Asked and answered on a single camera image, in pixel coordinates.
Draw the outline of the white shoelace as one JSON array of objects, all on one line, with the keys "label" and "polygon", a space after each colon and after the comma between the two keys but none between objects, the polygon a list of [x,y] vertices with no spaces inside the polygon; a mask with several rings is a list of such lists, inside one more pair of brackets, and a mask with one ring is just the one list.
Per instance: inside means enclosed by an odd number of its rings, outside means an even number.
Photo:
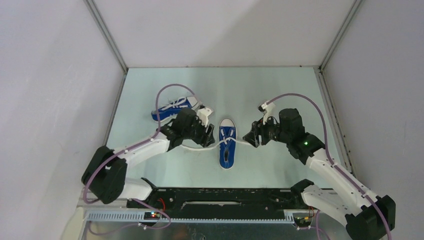
[{"label": "white shoelace", "polygon": [[195,151],[195,152],[201,152],[201,151],[210,151],[218,148],[222,143],[228,143],[229,141],[233,141],[238,144],[246,145],[252,147],[252,145],[246,141],[239,140],[233,137],[225,137],[223,140],[219,141],[217,144],[209,147],[201,147],[201,148],[194,148],[186,145],[180,145],[181,148],[184,148],[189,151]]}]

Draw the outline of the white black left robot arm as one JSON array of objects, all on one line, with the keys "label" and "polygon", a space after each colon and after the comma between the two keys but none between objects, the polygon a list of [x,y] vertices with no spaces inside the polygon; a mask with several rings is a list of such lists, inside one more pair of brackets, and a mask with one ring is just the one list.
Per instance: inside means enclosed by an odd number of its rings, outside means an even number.
[{"label": "white black left robot arm", "polygon": [[212,112],[206,106],[197,111],[184,108],[169,123],[157,128],[153,136],[141,142],[117,149],[99,147],[81,177],[84,192],[91,192],[105,205],[117,199],[137,199],[145,208],[153,208],[158,202],[153,185],[144,178],[128,177],[128,171],[179,147],[184,140],[191,140],[203,148],[215,143],[214,125],[209,122]]}]

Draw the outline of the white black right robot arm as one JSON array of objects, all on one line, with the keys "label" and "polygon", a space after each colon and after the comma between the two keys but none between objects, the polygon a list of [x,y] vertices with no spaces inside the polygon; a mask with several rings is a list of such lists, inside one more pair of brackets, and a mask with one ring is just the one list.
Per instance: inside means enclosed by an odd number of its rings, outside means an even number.
[{"label": "white black right robot arm", "polygon": [[291,188],[290,201],[295,208],[310,206],[323,211],[344,226],[353,240],[379,240],[391,233],[396,224],[394,200],[388,195],[380,197],[329,157],[325,144],[306,132],[297,109],[282,109],[278,120],[265,107],[258,109],[263,118],[252,123],[243,140],[256,148],[269,141],[285,144],[295,159],[335,191],[331,194],[308,179],[301,180]]}]

